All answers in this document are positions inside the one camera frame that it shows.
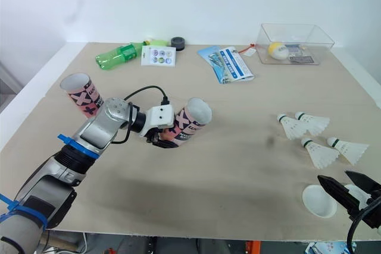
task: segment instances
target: black cable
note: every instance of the black cable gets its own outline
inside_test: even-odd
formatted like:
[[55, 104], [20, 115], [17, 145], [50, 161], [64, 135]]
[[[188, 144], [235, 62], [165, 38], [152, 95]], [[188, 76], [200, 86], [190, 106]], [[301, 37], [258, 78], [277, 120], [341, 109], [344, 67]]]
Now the black cable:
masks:
[[[143, 91], [143, 90], [146, 90], [146, 89], [158, 89], [160, 90], [160, 92], [163, 94], [163, 100], [161, 101], [161, 105], [166, 105], [166, 104], [169, 104], [169, 100], [168, 100], [168, 97], [165, 93], [165, 91], [159, 87], [159, 86], [145, 86], [145, 87], [142, 87], [141, 89], [138, 89], [138, 90], [135, 90], [133, 93], [127, 95], [124, 100], [128, 100], [128, 98], [131, 98], [132, 96], [134, 96], [135, 94]], [[126, 133], [126, 138], [124, 138], [124, 140], [122, 141], [112, 141], [111, 144], [123, 144], [123, 143], [126, 143], [127, 140], [129, 139], [130, 137], [130, 132], [131, 132], [131, 128], [132, 128], [132, 111], [133, 111], [133, 104], [132, 102], [129, 102], [129, 107], [130, 107], [130, 115], [129, 115], [129, 122], [128, 122], [128, 127], [127, 127], [127, 133]]]
[[46, 250], [46, 248], [48, 247], [49, 239], [50, 239], [50, 230], [48, 230], [48, 236], [46, 238], [46, 243], [45, 243], [45, 246], [42, 248], [41, 253], [44, 252]]
[[130, 95], [127, 95], [127, 96], [124, 98], [124, 100], [126, 101], [126, 100], [128, 100], [128, 98], [130, 98], [131, 96], [134, 96], [135, 94], [137, 94], [137, 93], [139, 93], [139, 92], [141, 92], [141, 91], [143, 91], [143, 90], [146, 90], [146, 89], [158, 89], [158, 90], [160, 90], [161, 93], [163, 94], [163, 97], [164, 97], [166, 100], [168, 100], [167, 95], [165, 94], [165, 92], [163, 91], [163, 89], [162, 89], [161, 87], [159, 87], [159, 86], [145, 86], [145, 87], [142, 87], [141, 89], [138, 89], [138, 90], [134, 91], [134, 92], [131, 93]]
[[111, 144], [123, 144], [123, 143], [126, 143], [127, 140], [129, 139], [131, 127], [132, 127], [132, 111], [133, 111], [132, 102], [129, 102], [129, 108], [130, 108], [130, 115], [129, 115], [129, 123], [128, 123], [128, 127], [127, 127], [126, 138], [124, 138], [124, 140], [122, 140], [122, 141], [112, 141]]
[[372, 201], [371, 204], [369, 204], [366, 208], [363, 208], [358, 215], [356, 216], [355, 220], [353, 220], [351, 228], [349, 228], [348, 235], [346, 237], [346, 246], [350, 252], [350, 254], [354, 254], [353, 248], [352, 248], [352, 239], [353, 235], [355, 233], [355, 230], [363, 218], [365, 218], [372, 210], [377, 208], [379, 205], [381, 205], [381, 197], [378, 197], [374, 201]]
[[117, 253], [119, 253], [120, 246], [123, 244], [123, 242], [125, 241], [126, 238], [127, 238], [127, 237], [123, 237], [122, 240], [120, 240], [119, 245], [118, 245], [118, 248], [117, 248]]

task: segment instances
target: orange object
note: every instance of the orange object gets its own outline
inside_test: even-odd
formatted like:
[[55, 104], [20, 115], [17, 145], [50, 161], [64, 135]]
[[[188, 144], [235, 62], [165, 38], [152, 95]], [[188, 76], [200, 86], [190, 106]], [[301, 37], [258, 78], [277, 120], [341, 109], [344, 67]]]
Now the orange object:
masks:
[[103, 254], [117, 254], [113, 248], [109, 248], [103, 252]]
[[246, 251], [248, 254], [260, 254], [261, 242], [259, 240], [246, 241]]
[[247, 51], [248, 49], [254, 48], [254, 47], [255, 47], [255, 44], [251, 43], [250, 46], [248, 46], [246, 49], [239, 51], [238, 53], [243, 53], [243, 52]]

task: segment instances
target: shuttlecock feather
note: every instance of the shuttlecock feather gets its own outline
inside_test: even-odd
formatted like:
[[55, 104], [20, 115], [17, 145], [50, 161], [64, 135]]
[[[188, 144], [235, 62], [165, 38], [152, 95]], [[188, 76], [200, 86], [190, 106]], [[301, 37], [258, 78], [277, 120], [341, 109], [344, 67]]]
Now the shuttlecock feather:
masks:
[[319, 145], [310, 138], [303, 138], [301, 143], [307, 149], [312, 163], [318, 169], [323, 169], [332, 164], [340, 155], [339, 151]]
[[355, 165], [369, 147], [368, 144], [352, 143], [329, 137], [327, 144], [338, 150], [352, 165]]
[[307, 125], [303, 121], [295, 120], [286, 114], [279, 114], [278, 121], [282, 124], [288, 139], [301, 138], [307, 132]]
[[312, 116], [304, 112], [297, 112], [295, 118], [308, 124], [308, 131], [313, 136], [319, 135], [329, 124], [328, 117]]

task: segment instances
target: clear plastic container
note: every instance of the clear plastic container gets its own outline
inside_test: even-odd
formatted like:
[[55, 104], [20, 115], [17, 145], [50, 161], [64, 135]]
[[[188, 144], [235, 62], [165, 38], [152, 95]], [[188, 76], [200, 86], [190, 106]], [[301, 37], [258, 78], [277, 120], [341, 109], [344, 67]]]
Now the clear plastic container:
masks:
[[[263, 64], [319, 65], [333, 44], [331, 37], [316, 25], [262, 24], [256, 49]], [[272, 54], [274, 48], [279, 54]]]

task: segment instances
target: green bottle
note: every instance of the green bottle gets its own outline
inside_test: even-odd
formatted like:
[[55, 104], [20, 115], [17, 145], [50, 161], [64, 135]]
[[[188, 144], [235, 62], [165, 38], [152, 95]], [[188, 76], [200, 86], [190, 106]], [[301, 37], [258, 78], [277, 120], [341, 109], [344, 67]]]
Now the green bottle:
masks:
[[139, 57], [142, 54], [142, 48], [145, 45], [149, 45], [149, 42], [144, 41], [143, 43], [129, 43], [126, 46], [120, 46], [112, 51], [100, 54], [95, 57], [95, 60], [101, 69], [109, 70], [116, 65]]

